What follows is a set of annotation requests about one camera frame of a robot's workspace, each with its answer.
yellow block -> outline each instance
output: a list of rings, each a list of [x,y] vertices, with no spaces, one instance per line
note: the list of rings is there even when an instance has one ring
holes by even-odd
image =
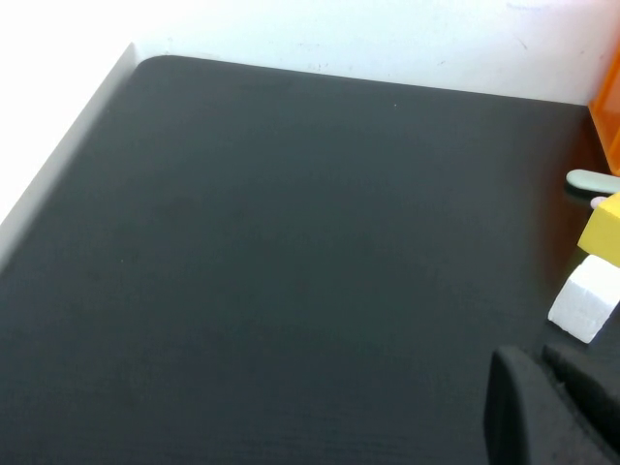
[[[620,266],[620,193],[597,206],[588,221],[579,247]]]

white wall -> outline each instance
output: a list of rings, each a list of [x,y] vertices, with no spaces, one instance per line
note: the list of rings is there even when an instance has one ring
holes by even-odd
[[[585,104],[619,34],[617,0],[31,0],[3,5],[0,267],[52,178],[113,88],[135,67],[137,58],[127,50],[131,40],[138,59],[179,54]],[[31,184],[46,161],[46,170]]]
[[[136,36],[162,53],[586,104],[617,0],[178,0]]]

black object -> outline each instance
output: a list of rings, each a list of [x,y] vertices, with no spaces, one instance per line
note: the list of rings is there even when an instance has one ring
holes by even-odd
[[[498,349],[484,431],[491,465],[620,464],[620,378],[561,345]]]
[[[0,276],[0,463],[484,463],[598,160],[586,107],[140,64]]]

table surface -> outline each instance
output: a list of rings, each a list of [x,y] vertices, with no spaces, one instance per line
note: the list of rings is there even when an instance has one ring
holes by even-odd
[[[496,347],[620,370],[546,321],[602,162],[583,107],[148,60],[0,275],[0,461],[486,463]]]

black foam piece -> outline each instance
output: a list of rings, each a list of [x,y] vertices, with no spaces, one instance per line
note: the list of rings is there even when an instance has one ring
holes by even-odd
[[[545,346],[542,359],[583,415],[620,452],[620,377],[564,345]]]
[[[494,353],[484,412],[491,465],[620,464],[549,375],[520,349]]]

